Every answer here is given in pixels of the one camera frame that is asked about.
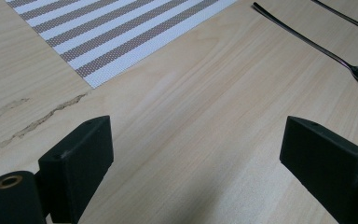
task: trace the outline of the cutlery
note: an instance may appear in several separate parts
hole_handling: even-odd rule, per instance
[[[351,71],[351,73],[353,74],[353,77],[358,81],[358,66],[350,65],[349,63],[345,62],[343,59],[339,58],[336,54],[334,54],[334,53],[328,51],[327,49],[324,49],[321,46],[317,45],[316,43],[312,42],[311,40],[309,40],[305,36],[301,35],[297,31],[295,31],[294,29],[292,29],[289,26],[287,26],[286,24],[284,24],[282,21],[280,21],[277,18],[275,18],[274,16],[272,16],[269,12],[267,12],[264,8],[262,8],[256,2],[254,2],[254,9],[257,10],[259,13],[261,13],[263,16],[267,17],[269,20],[274,21],[276,24],[281,26],[283,29],[285,29],[286,31],[288,31],[292,35],[295,35],[296,37],[302,39],[303,41],[305,41],[309,45],[313,46],[314,48],[316,48],[319,51],[321,51],[322,53],[324,53],[325,55],[329,56],[330,58],[336,60],[337,62],[339,62],[342,65],[344,65],[345,67],[347,67]]]
[[[343,19],[345,19],[345,20],[347,20],[347,21],[350,21],[351,23],[353,23],[353,24],[355,24],[355,25],[358,26],[358,21],[356,21],[356,20],[354,20],[354,19],[352,19],[352,18],[349,18],[349,17],[345,16],[344,14],[342,14],[342,13],[336,11],[335,9],[333,9],[333,8],[331,8],[331,7],[329,7],[329,6],[325,5],[325,4],[323,4],[323,3],[321,3],[321,2],[318,1],[318,0],[311,0],[311,1],[314,2],[314,3],[316,3],[316,4],[318,4],[319,6],[324,7],[325,9],[327,9],[327,10],[329,10],[329,11],[335,13],[335,14],[338,15],[339,17],[341,17],[341,18],[343,18]]]

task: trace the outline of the striped placemat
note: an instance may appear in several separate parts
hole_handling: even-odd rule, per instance
[[[7,0],[92,88],[236,0]]]

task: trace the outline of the black spoon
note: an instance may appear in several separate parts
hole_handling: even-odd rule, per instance
[[[354,20],[354,19],[352,19],[352,18],[349,18],[349,17],[345,16],[344,14],[342,14],[342,13],[336,11],[335,9],[333,9],[333,8],[331,8],[331,7],[327,6],[327,5],[325,5],[325,4],[321,3],[321,2],[319,2],[318,0],[311,0],[311,1],[312,1],[312,2],[315,2],[315,3],[318,4],[319,6],[324,7],[325,9],[327,9],[327,10],[329,10],[329,11],[335,13],[335,14],[338,15],[339,17],[341,17],[341,18],[343,18],[343,19],[345,19],[345,20],[347,20],[347,21],[350,21],[351,23],[353,23],[353,24],[355,24],[355,25],[358,26],[358,21],[356,21],[356,20]]]
[[[356,78],[356,80],[358,80],[358,66],[350,65],[349,63],[345,62],[343,59],[339,58],[336,54],[334,54],[334,53],[328,51],[327,49],[324,49],[321,46],[317,45],[313,41],[309,40],[305,36],[301,35],[297,31],[293,30],[292,28],[290,28],[289,26],[287,26],[286,24],[284,24],[283,22],[281,22],[280,20],[278,20],[277,18],[272,16],[269,12],[267,12],[264,8],[262,8],[257,3],[254,3],[254,9],[257,10],[259,13],[261,13],[263,16],[265,16],[268,19],[270,19],[271,21],[274,21],[275,23],[277,23],[279,26],[281,26],[283,29],[285,29],[286,31],[288,31],[292,35],[297,36],[298,38],[302,39],[303,41],[305,41],[309,45],[311,45],[314,48],[318,49],[319,51],[321,51],[325,55],[329,56],[330,58],[336,60],[337,62],[339,62],[342,65],[344,65],[345,67],[347,67],[351,71],[351,73],[353,74],[354,78]]]

